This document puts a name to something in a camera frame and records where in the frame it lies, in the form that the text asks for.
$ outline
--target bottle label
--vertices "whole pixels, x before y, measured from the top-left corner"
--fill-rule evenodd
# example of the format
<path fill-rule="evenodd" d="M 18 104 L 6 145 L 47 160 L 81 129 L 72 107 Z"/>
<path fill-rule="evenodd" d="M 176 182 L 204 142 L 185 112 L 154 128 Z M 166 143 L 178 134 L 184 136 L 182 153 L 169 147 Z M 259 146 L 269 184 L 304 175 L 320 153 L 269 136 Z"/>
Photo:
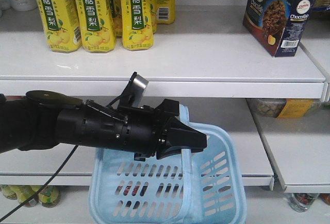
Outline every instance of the bottle label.
<path fill-rule="evenodd" d="M 47 27 L 52 31 L 59 31 L 58 22 L 55 15 L 52 0 L 41 0 L 44 14 L 46 16 Z"/>
<path fill-rule="evenodd" d="M 85 8 L 87 31 L 100 31 L 95 0 L 82 0 Z"/>
<path fill-rule="evenodd" d="M 315 196 L 307 193 L 295 193 L 294 197 L 298 202 L 305 206 L 311 206 L 315 200 Z"/>
<path fill-rule="evenodd" d="M 142 0 L 130 0 L 131 15 L 132 15 L 132 29 L 140 30 L 144 28 L 143 19 L 143 5 Z"/>

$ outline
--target white shelf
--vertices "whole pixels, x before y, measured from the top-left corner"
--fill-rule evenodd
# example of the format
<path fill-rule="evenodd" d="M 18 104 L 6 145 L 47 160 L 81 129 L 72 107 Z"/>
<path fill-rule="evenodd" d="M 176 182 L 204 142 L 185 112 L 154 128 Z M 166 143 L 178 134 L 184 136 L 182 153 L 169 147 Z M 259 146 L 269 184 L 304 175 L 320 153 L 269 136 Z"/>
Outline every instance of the white shelf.
<path fill-rule="evenodd" d="M 32 208 L 21 208 L 5 220 L 7 224 L 93 224 L 88 209 L 87 187 L 62 187 L 59 204 L 47 209 L 40 204 Z M 247 200 L 246 224 L 291 223 L 328 224 L 330 207 L 317 199 L 305 213 L 291 209 L 287 195 L 275 186 L 274 191 L 264 191 L 260 187 L 245 187 Z M 0 216 L 16 207 L 17 201 L 4 198 L 0 193 Z"/>
<path fill-rule="evenodd" d="M 22 207 L 9 216 L 3 223 L 23 224 L 93 224 L 89 214 L 88 187 L 61 187 L 61 199 L 51 209 L 38 203 L 32 208 Z M 0 217 L 18 205 L 17 200 L 6 199 L 0 192 Z"/>
<path fill-rule="evenodd" d="M 238 152 L 244 185 L 272 187 L 273 171 L 244 99 L 175 98 L 188 106 L 192 122 L 217 125 L 232 137 Z M 109 98 L 94 98 L 105 105 Z M 146 97 L 141 105 L 155 107 L 163 98 Z M 73 145 L 50 150 L 12 150 L 0 156 L 1 184 L 43 184 L 56 171 Z M 51 184 L 89 185 L 94 167 L 94 148 L 79 147 Z"/>
<path fill-rule="evenodd" d="M 0 84 L 5 95 L 34 89 L 113 96 L 134 71 L 150 81 L 146 96 L 321 98 L 325 77 L 299 48 L 272 58 L 243 27 L 244 6 L 178 6 L 174 24 L 158 26 L 146 51 L 53 53 L 37 10 L 0 18 Z"/>
<path fill-rule="evenodd" d="M 59 144 L 48 150 L 0 154 L 1 184 L 44 184 L 58 169 L 74 146 Z M 51 185 L 90 185 L 95 148 L 78 147 Z"/>
<path fill-rule="evenodd" d="M 247 218 L 246 224 L 327 224 L 330 206 L 318 198 L 305 213 L 298 213 L 289 206 L 288 194 L 281 186 L 275 185 L 274 191 L 264 191 L 260 187 L 246 187 Z"/>
<path fill-rule="evenodd" d="M 330 99 L 330 13 L 315 13 L 308 21 L 301 47 L 326 76 L 327 92 L 325 101 Z"/>
<path fill-rule="evenodd" d="M 265 149 L 286 192 L 330 193 L 330 111 L 303 118 L 255 114 Z"/>

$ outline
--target cable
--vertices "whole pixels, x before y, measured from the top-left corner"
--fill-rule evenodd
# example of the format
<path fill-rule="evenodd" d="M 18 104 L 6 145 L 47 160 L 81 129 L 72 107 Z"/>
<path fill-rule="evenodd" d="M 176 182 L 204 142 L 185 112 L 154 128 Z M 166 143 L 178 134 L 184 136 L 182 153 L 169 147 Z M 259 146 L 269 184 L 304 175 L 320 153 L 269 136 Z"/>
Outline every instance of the cable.
<path fill-rule="evenodd" d="M 107 104 L 106 107 L 110 108 L 114 103 L 116 103 L 118 100 L 124 98 L 124 97 L 127 97 L 129 96 L 130 94 L 121 94 L 119 96 L 117 96 L 116 98 L 114 98 L 109 104 Z"/>
<path fill-rule="evenodd" d="M 63 161 L 63 163 L 60 165 L 60 167 L 56 170 L 56 172 L 50 177 L 50 179 L 48 179 L 48 181 L 38 190 L 36 191 L 33 195 L 31 195 L 28 199 L 26 199 L 24 202 L 22 202 L 20 205 L 18 205 L 16 208 L 14 208 L 13 210 L 11 210 L 10 212 L 8 212 L 5 216 L 3 216 L 0 219 L 0 222 L 2 222 L 3 220 L 7 219 L 10 215 L 12 215 L 15 211 L 17 211 L 19 208 L 21 208 L 22 206 L 24 206 L 26 203 L 28 203 L 29 201 L 31 201 L 33 198 L 35 198 L 43 189 L 46 188 L 46 186 L 58 175 L 58 173 L 62 170 L 62 168 L 65 166 L 65 164 L 68 162 L 68 160 L 71 158 L 71 156 L 73 155 L 73 153 L 77 150 L 78 145 L 74 146 L 74 148 L 71 150 L 71 152 L 69 153 L 69 155 L 66 157 L 66 159 Z"/>

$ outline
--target shopping basket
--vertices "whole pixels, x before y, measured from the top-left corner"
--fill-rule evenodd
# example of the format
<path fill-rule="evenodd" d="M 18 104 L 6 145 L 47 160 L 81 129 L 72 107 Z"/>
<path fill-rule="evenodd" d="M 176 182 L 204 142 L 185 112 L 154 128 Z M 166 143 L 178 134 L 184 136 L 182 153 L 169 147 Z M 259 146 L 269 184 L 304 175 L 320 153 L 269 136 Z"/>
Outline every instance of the shopping basket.
<path fill-rule="evenodd" d="M 98 224 L 244 223 L 246 198 L 236 150 L 213 125 L 180 120 L 207 135 L 207 148 L 161 160 L 134 161 L 134 153 L 97 149 L 89 208 Z"/>

